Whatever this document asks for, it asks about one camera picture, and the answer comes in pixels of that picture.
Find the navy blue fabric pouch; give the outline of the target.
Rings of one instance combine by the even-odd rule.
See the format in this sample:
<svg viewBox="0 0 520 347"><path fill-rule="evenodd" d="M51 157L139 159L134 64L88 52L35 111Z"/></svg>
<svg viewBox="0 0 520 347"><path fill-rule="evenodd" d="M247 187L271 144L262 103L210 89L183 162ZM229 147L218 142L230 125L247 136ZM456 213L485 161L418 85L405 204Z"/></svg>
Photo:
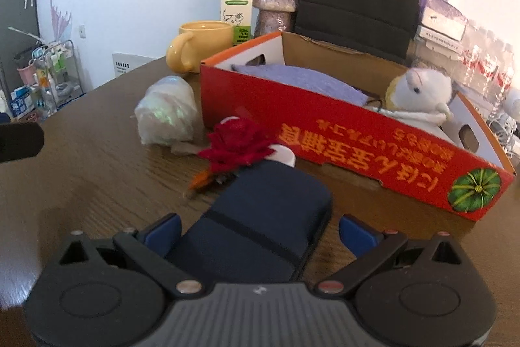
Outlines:
<svg viewBox="0 0 520 347"><path fill-rule="evenodd" d="M204 285L292 282L331 215L326 185L264 160L243 170L166 258Z"/></svg>

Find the red fabric rose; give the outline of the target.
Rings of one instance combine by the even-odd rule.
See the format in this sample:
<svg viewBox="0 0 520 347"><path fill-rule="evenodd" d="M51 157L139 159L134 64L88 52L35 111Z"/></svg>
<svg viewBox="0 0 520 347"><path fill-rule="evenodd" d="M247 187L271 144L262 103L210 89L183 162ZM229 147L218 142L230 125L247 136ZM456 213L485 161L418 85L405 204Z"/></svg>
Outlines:
<svg viewBox="0 0 520 347"><path fill-rule="evenodd" d="M192 178L188 190L203 191L219 177L257 164L274 152L276 143L272 131L239 107L206 132L205 145L194 147L195 155L208 165Z"/></svg>

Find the iridescent plastic bundle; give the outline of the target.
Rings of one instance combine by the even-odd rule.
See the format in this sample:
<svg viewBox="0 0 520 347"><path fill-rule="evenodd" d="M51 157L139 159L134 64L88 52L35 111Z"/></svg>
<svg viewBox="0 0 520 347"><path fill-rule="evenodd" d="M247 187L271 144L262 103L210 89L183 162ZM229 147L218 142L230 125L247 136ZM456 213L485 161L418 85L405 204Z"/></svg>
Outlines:
<svg viewBox="0 0 520 347"><path fill-rule="evenodd" d="M143 145L191 142L198 119L194 92L182 77L163 77L146 90L134 116Z"/></svg>

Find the white bottle cap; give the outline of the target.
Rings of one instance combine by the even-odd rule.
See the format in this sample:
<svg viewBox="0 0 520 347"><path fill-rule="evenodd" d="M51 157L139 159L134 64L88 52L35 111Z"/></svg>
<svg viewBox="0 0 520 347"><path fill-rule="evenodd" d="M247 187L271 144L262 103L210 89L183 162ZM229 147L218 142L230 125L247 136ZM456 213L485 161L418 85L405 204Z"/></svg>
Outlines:
<svg viewBox="0 0 520 347"><path fill-rule="evenodd" d="M295 167L296 156L290 148L283 144L272 144L270 148L272 149L272 153L266 157L267 160L277 161L289 167Z"/></svg>

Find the orange red cardboard box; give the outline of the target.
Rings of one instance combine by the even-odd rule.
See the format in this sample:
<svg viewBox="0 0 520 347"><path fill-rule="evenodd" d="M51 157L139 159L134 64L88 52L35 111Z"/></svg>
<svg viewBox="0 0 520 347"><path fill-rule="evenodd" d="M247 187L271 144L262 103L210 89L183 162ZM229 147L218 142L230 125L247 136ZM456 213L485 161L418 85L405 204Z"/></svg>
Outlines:
<svg viewBox="0 0 520 347"><path fill-rule="evenodd" d="M405 72L402 65L366 53L294 33L270 33L202 61L207 127L245 115L299 158L359 173L471 221L482 219L515 179L513 165L463 95L451 102L454 118L445 124L445 135L436 136L376 107L237 71L259 57L267 64L322 72L375 98Z"/></svg>

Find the white alpaca plush toy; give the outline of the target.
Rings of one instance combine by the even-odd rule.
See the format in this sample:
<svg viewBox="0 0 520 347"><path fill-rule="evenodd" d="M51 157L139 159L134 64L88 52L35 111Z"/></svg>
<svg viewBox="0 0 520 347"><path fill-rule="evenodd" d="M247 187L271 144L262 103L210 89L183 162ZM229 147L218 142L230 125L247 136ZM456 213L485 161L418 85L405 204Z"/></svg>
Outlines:
<svg viewBox="0 0 520 347"><path fill-rule="evenodd" d="M384 105L387 109L399 113L420 113L420 121L440 125L453 119L453 113L448 107L452 94L452 80L441 71L410 68L390 82L385 93Z"/></svg>

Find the purple knitted cloth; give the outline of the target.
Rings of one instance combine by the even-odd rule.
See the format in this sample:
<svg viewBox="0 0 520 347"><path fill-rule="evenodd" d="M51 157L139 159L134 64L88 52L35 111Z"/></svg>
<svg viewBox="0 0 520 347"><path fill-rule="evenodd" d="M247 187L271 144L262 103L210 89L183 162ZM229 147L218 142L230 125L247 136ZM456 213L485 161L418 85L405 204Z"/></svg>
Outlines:
<svg viewBox="0 0 520 347"><path fill-rule="evenodd" d="M320 71L283 64L232 65L235 72L293 86L362 107L369 96Z"/></svg>

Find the yellow ceramic mug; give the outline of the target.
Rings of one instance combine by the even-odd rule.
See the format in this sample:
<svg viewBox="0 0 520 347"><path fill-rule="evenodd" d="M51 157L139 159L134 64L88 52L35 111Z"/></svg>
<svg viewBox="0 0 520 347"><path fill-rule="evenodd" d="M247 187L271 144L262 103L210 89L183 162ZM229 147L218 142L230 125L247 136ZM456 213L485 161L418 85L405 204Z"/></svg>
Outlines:
<svg viewBox="0 0 520 347"><path fill-rule="evenodd" d="M198 73L206 58L231 48L234 26L223 21L196 21L179 27L179 35L171 40L166 63L177 74Z"/></svg>

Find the white astronaut figurine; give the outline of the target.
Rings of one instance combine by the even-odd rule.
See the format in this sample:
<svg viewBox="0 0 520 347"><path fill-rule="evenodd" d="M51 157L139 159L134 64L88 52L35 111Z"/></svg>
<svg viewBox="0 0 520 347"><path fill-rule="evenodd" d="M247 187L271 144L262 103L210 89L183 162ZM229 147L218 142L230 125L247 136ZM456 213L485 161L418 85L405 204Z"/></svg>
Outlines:
<svg viewBox="0 0 520 347"><path fill-rule="evenodd" d="M501 103L499 111L520 122L520 90L511 87Z"/></svg>

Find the water bottle pack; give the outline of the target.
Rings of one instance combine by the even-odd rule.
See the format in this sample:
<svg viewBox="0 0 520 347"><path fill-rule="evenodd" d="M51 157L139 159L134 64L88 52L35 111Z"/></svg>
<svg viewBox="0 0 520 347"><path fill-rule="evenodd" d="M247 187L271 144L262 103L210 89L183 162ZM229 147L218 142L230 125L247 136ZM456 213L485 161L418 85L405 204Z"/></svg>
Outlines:
<svg viewBox="0 0 520 347"><path fill-rule="evenodd" d="M462 45L460 84L490 104L500 103L515 77L513 47L472 19L466 25Z"/></svg>

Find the white flat box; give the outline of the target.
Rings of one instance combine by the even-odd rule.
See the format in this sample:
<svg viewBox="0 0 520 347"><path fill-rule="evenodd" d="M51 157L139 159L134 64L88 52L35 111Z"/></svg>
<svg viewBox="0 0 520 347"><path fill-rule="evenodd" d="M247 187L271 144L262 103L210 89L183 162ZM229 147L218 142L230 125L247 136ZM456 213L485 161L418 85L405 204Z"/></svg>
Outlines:
<svg viewBox="0 0 520 347"><path fill-rule="evenodd" d="M463 46L459 41L453 40L450 37L441 34L433 29L419 25L417 33L419 37L424 40L429 40L437 45L445 47L447 50L457 53L458 55L463 54Z"/></svg>

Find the purple tissue pack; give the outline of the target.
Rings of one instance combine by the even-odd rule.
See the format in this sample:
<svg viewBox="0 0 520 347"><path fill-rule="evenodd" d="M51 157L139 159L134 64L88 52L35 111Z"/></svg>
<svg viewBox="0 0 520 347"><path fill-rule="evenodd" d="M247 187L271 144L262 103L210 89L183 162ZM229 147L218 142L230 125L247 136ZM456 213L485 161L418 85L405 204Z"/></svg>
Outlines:
<svg viewBox="0 0 520 347"><path fill-rule="evenodd" d="M420 0L419 24L455 41L461 41L467 18L450 0Z"/></svg>

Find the white wall panel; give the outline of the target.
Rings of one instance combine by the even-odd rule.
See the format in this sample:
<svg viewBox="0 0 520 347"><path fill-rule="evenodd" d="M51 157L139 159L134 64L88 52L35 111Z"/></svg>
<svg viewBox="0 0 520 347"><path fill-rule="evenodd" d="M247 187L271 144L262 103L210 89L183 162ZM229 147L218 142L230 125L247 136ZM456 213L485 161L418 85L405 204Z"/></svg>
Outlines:
<svg viewBox="0 0 520 347"><path fill-rule="evenodd" d="M112 59L115 77L120 77L127 72L133 71L136 68L149 63L150 61L154 61L154 58L150 56L139 56L124 53L113 53Z"/></svg>

